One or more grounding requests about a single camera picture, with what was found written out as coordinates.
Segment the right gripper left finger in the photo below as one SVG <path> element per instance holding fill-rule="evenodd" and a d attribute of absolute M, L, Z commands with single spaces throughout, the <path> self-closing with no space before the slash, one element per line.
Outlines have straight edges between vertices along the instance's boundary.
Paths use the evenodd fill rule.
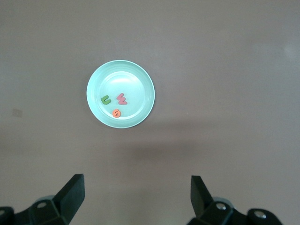
<path fill-rule="evenodd" d="M 84 175 L 75 174 L 51 199 L 14 215 L 15 225 L 68 225 L 85 198 Z"/>

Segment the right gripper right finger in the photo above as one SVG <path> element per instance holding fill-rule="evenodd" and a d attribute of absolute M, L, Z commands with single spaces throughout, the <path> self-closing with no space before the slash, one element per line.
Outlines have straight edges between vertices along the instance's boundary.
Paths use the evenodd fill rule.
<path fill-rule="evenodd" d="M 221 197 L 212 197 L 200 176 L 191 177 L 190 199 L 195 218 L 189 225 L 247 225 L 246 215 Z"/>

